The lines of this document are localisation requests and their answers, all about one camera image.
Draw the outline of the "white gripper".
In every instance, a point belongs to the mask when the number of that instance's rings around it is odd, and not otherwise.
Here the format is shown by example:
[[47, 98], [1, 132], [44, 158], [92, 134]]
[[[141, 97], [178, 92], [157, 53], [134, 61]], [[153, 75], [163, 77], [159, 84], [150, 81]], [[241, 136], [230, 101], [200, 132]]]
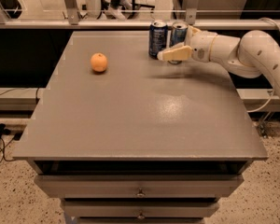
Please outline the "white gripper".
[[211, 47], [217, 33], [201, 31], [199, 28], [189, 25], [186, 33], [185, 44], [178, 48], [168, 48], [157, 54], [160, 61], [186, 61], [192, 58], [198, 62], [209, 62]]

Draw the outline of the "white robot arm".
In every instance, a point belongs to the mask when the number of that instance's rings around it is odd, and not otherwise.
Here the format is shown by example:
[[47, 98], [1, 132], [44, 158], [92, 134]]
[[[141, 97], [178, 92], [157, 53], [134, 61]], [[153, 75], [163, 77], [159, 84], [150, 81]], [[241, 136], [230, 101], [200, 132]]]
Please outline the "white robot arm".
[[242, 38], [190, 26], [186, 41], [160, 51], [160, 61], [218, 63], [239, 77], [264, 75], [280, 98], [280, 47], [267, 33], [253, 30]]

